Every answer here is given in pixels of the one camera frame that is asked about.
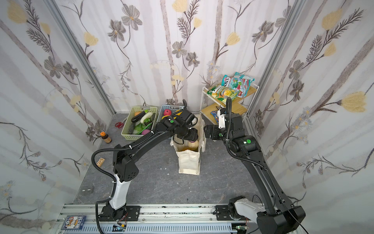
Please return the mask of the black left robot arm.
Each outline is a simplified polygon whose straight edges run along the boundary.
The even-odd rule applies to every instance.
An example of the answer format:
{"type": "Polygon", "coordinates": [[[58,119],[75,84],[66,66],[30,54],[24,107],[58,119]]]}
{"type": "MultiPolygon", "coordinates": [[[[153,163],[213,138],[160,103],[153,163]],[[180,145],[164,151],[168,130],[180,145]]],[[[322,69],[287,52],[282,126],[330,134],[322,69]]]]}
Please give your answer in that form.
{"type": "Polygon", "coordinates": [[[113,188],[111,195],[106,200],[95,203],[95,219],[99,225],[100,219],[105,221],[123,220],[128,214],[127,194],[131,181],[139,174],[136,163],[147,152],[159,143],[177,136],[184,141],[197,141],[198,130],[195,125],[198,118],[191,114],[189,117],[168,116],[157,123],[154,130],[150,131],[140,139],[126,146],[115,148],[104,148],[95,151],[91,156],[92,165],[101,173],[112,179],[113,188]],[[103,152],[114,152],[113,173],[100,168],[95,160],[96,155],[103,152]]]}

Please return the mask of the blue candy bag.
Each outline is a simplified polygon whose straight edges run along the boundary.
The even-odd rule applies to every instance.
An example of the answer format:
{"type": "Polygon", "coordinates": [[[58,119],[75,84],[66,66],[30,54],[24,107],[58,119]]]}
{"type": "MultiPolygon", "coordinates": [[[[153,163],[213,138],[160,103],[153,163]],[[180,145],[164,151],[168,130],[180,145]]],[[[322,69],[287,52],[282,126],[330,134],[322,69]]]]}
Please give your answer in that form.
{"type": "Polygon", "coordinates": [[[210,112],[214,120],[216,121],[217,124],[219,124],[219,117],[218,117],[218,111],[212,111],[210,112]]]}

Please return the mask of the cream white round vegetable toy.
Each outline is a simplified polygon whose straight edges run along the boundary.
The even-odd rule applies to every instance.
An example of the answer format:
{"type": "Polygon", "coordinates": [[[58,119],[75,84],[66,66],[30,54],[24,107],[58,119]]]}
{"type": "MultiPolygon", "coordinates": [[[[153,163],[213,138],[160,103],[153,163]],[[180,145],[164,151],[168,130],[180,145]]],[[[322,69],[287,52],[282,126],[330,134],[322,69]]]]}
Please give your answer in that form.
{"type": "Polygon", "coordinates": [[[189,141],[188,147],[189,147],[189,149],[192,150],[192,151],[197,151],[197,150],[198,150],[198,147],[199,147],[199,141],[198,141],[198,140],[197,140],[197,141],[194,141],[194,142],[189,141]]]}

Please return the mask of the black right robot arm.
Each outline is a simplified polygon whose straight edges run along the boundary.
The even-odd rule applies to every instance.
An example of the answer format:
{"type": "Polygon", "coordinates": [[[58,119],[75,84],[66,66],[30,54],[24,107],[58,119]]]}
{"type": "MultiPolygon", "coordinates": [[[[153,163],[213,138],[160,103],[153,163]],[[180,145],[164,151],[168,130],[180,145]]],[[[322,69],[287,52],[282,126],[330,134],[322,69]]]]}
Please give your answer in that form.
{"type": "Polygon", "coordinates": [[[253,136],[243,129],[228,131],[217,125],[205,126],[204,132],[206,138],[224,142],[228,154],[248,170],[261,195],[262,206],[243,196],[231,199],[228,210],[232,219],[245,217],[254,221],[263,234],[288,234],[301,226],[306,216],[304,209],[294,205],[276,182],[253,136]]]}

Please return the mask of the cream canvas tote bag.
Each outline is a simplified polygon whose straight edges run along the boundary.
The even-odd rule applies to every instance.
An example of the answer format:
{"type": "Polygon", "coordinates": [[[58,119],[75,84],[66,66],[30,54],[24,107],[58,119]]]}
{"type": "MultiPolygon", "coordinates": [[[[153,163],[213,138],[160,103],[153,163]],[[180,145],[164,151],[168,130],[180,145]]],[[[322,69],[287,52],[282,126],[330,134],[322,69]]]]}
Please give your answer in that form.
{"type": "Polygon", "coordinates": [[[182,141],[177,135],[173,136],[170,145],[174,147],[178,156],[179,173],[189,175],[200,175],[201,154],[206,150],[206,137],[204,134],[205,121],[201,114],[197,115],[198,122],[193,127],[198,130],[199,147],[197,151],[189,149],[189,141],[182,141]]]}

